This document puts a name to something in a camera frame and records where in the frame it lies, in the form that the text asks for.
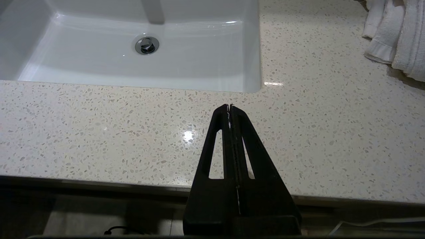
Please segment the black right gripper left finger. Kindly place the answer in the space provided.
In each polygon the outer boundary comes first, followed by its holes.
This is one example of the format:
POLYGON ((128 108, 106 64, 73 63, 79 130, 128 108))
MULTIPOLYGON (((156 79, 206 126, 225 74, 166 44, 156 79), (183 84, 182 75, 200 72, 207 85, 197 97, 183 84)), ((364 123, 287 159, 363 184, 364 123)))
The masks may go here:
POLYGON ((233 217, 239 214, 236 190, 237 173, 229 105, 214 110, 204 141, 196 174, 183 216, 186 235, 229 235, 233 217), (223 179, 211 179, 209 173, 217 132, 222 132, 223 179))

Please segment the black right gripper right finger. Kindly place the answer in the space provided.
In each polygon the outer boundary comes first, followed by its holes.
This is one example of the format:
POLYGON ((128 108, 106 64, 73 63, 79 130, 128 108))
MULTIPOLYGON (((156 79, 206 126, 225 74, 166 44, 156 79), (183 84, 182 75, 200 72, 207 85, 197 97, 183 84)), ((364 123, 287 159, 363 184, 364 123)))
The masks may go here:
POLYGON ((231 105, 239 235, 300 235, 302 216, 248 115, 231 105))

